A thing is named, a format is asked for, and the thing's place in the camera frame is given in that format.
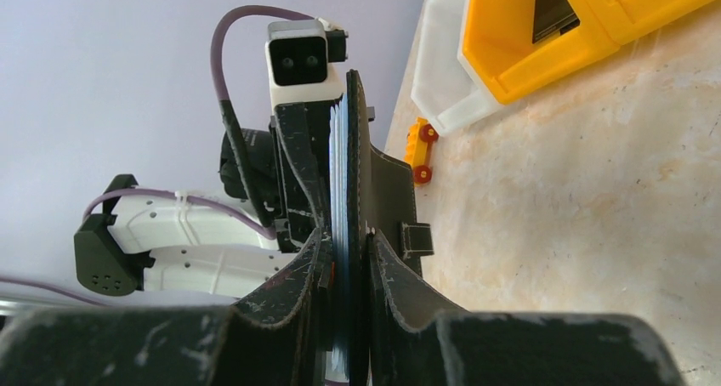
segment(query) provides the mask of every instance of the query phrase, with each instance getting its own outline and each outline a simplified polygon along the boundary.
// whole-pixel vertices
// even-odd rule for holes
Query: black joint cover
[[[108,231],[114,216],[91,214],[73,237],[77,280],[92,292],[128,295],[142,289],[142,267],[117,245]]]
[[[433,255],[433,238],[430,233],[430,224],[401,223],[400,228],[403,238],[403,259],[413,256]]]
[[[343,30],[327,31],[326,40],[328,42],[328,63],[344,62],[348,52],[345,39],[348,34]]]
[[[111,184],[109,184],[108,188],[105,189],[105,193],[112,192],[113,190],[132,188],[137,184],[138,181],[135,180],[135,177],[132,174],[121,173],[120,175],[117,175],[115,178],[113,178]],[[115,199],[109,199],[103,202],[103,213],[111,214],[113,207],[115,207],[119,200],[120,198],[117,197]]]
[[[19,317],[4,341],[0,383],[290,384],[271,382],[276,372],[265,366],[267,383],[242,380],[243,363],[258,350],[242,338],[242,324],[228,306],[38,309]]]

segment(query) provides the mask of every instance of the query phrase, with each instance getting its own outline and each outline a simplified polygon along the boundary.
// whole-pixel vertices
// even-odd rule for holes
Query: yellow toy car
[[[417,118],[408,131],[406,156],[403,161],[413,169],[413,184],[420,186],[427,184],[433,177],[430,163],[431,146],[438,140],[438,133],[433,126],[423,118]]]

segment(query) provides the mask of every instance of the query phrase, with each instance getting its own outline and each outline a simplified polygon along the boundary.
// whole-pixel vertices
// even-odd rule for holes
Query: white plastic bin
[[[460,60],[467,10],[468,0],[428,0],[423,13],[411,99],[440,135],[504,107]]]

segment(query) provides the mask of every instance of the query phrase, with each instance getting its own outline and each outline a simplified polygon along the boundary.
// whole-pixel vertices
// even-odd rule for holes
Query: white wall
[[[376,106],[372,138],[383,147],[422,1],[0,0],[0,275],[83,291],[72,235],[117,173],[158,188],[219,186],[223,127],[208,47],[235,6],[271,4],[341,23],[350,33],[342,68],[360,71]],[[230,93],[249,128],[269,120],[269,22],[236,23],[224,48]],[[145,295],[130,299],[148,302]]]

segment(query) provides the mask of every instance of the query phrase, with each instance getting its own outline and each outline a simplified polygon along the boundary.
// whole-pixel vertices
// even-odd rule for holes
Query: red toy wheel
[[[433,171],[425,165],[418,165],[413,168],[413,182],[416,184],[427,184],[433,178]]]
[[[431,126],[430,124],[422,126],[420,132],[418,133],[418,136],[423,142],[429,144],[438,140],[438,133],[435,131],[435,128],[433,128],[433,126]]]

